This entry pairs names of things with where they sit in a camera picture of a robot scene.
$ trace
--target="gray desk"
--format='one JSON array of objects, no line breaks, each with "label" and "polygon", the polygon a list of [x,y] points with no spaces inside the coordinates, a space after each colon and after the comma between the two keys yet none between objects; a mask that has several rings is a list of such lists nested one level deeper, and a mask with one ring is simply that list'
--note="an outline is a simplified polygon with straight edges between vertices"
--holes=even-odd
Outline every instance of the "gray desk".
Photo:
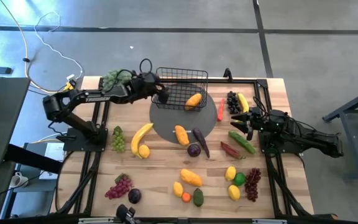
[{"label": "gray desk", "polygon": [[0,78],[0,163],[11,141],[29,84],[28,78]]}]

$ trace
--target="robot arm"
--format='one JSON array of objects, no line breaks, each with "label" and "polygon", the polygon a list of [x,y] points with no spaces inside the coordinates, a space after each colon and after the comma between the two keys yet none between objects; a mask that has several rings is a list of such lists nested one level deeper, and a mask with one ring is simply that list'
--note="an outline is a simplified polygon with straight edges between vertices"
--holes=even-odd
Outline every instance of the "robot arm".
[{"label": "robot arm", "polygon": [[152,72],[134,75],[133,79],[124,84],[114,85],[104,90],[68,90],[46,96],[43,99],[47,119],[54,123],[64,122],[79,130],[84,136],[95,136],[98,133],[96,124],[84,121],[73,110],[82,103],[111,101],[116,104],[133,103],[146,99],[148,96],[158,95],[161,103],[166,103],[168,93],[161,80]]},{"label": "robot arm", "polygon": [[343,156],[341,140],[338,134],[326,134],[315,130],[313,127],[296,121],[287,113],[279,110],[271,110],[262,115],[261,109],[251,108],[248,113],[232,116],[242,122],[231,124],[247,133],[247,139],[251,140],[254,130],[259,131],[260,138],[264,142],[264,153],[302,153],[315,148],[325,155],[333,158]]}]

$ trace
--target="gray floor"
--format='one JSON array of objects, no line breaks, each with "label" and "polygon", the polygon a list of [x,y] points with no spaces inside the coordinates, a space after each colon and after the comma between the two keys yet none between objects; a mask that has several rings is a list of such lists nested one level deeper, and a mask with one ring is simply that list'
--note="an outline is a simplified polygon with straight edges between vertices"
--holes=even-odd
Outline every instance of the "gray floor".
[{"label": "gray floor", "polygon": [[[23,25],[56,10],[63,26],[255,29],[252,0],[65,0],[8,1]],[[358,0],[259,0],[266,29],[358,30]],[[41,24],[54,25],[47,17]],[[14,26],[0,4],[0,26]],[[43,46],[33,32],[26,32],[30,75],[45,88],[58,89],[65,77],[79,69]],[[137,69],[143,58],[155,67],[207,70],[220,77],[226,67],[235,77],[266,77],[258,34],[188,34],[119,32],[42,32],[45,41],[79,61],[85,75],[104,75],[115,68]],[[266,35],[275,78],[284,78],[294,118],[319,130],[342,131],[338,121],[321,117],[358,95],[358,35]],[[0,66],[12,67],[13,77],[24,76],[24,46],[19,32],[0,31]],[[12,143],[36,141],[52,134],[47,129],[42,96],[28,92]],[[64,131],[64,125],[57,125]],[[358,221],[358,181],[344,182],[354,170],[345,135],[345,157],[332,159],[319,151],[305,153],[315,213],[336,213]],[[15,213],[38,215],[18,200]]]}]

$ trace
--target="wire basket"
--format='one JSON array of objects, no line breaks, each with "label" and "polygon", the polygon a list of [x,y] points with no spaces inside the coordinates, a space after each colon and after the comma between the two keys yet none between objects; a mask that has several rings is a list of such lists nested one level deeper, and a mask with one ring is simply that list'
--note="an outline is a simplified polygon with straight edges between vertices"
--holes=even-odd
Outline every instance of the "wire basket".
[{"label": "wire basket", "polygon": [[192,106],[191,111],[201,111],[206,105],[208,89],[208,73],[201,70],[160,67],[155,72],[169,93],[167,103],[161,103],[154,95],[152,102],[158,108],[184,110],[187,100],[196,93],[201,94],[201,102]]}]

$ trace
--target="wooden tabletop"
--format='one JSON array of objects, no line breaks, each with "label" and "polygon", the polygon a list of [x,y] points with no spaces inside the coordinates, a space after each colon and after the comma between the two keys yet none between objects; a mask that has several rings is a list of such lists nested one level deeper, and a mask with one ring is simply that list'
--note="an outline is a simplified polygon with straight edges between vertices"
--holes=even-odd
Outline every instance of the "wooden tabletop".
[{"label": "wooden tabletop", "polygon": [[[84,77],[82,88],[95,89],[98,86],[100,77]],[[285,90],[284,81],[281,78],[270,78],[268,89],[273,109],[287,111],[290,113],[290,105]],[[209,84],[208,93],[213,97],[216,106],[227,92],[242,92],[248,101],[249,106],[255,106],[252,100],[254,96],[253,85],[248,84]],[[110,104],[107,128],[111,131],[120,125],[125,135],[126,152],[118,154],[112,151],[112,141],[109,133],[108,145],[102,153],[99,166],[98,179],[94,192],[92,216],[115,216],[117,206],[124,204],[127,207],[134,207],[137,217],[202,217],[202,218],[270,218],[273,217],[272,199],[267,178],[265,157],[259,150],[259,139],[254,135],[251,144],[255,147],[254,155],[247,154],[247,159],[236,160],[226,155],[221,149],[220,142],[224,141],[234,148],[245,152],[234,142],[227,132],[235,129],[230,122],[230,114],[224,110],[224,119],[217,122],[212,132],[206,136],[206,142],[211,151],[211,158],[208,159],[204,152],[198,157],[190,157],[185,147],[168,142],[151,130],[141,140],[150,148],[148,159],[139,159],[131,153],[131,140],[137,130],[149,123],[149,109],[151,99],[139,100],[133,105]],[[82,119],[92,119],[94,104],[83,104],[76,108],[75,113]],[[283,164],[288,188],[296,199],[310,213],[313,207],[306,181],[305,171],[302,162],[294,155],[283,154]],[[78,185],[82,168],[84,152],[74,152],[64,165],[60,176],[58,195],[60,207],[73,193]],[[251,168],[258,167],[262,172],[262,178],[258,183],[259,198],[256,202],[246,199],[244,187],[240,188],[241,198],[233,201],[227,194],[227,187],[230,182],[224,178],[226,168],[236,167],[238,172],[248,174]],[[180,198],[173,194],[173,183],[181,182],[185,192],[192,194],[196,187],[184,183],[180,178],[180,170],[187,168],[203,179],[203,186],[200,189],[204,193],[204,204],[196,207],[192,202],[183,203]],[[114,179],[121,173],[128,174],[135,188],[142,192],[142,200],[137,205],[128,202],[127,196],[119,199],[109,200],[104,197],[110,186],[115,185]],[[85,188],[81,211],[85,207],[88,196],[88,186]],[[278,189],[280,208],[284,211],[281,191]]]}]

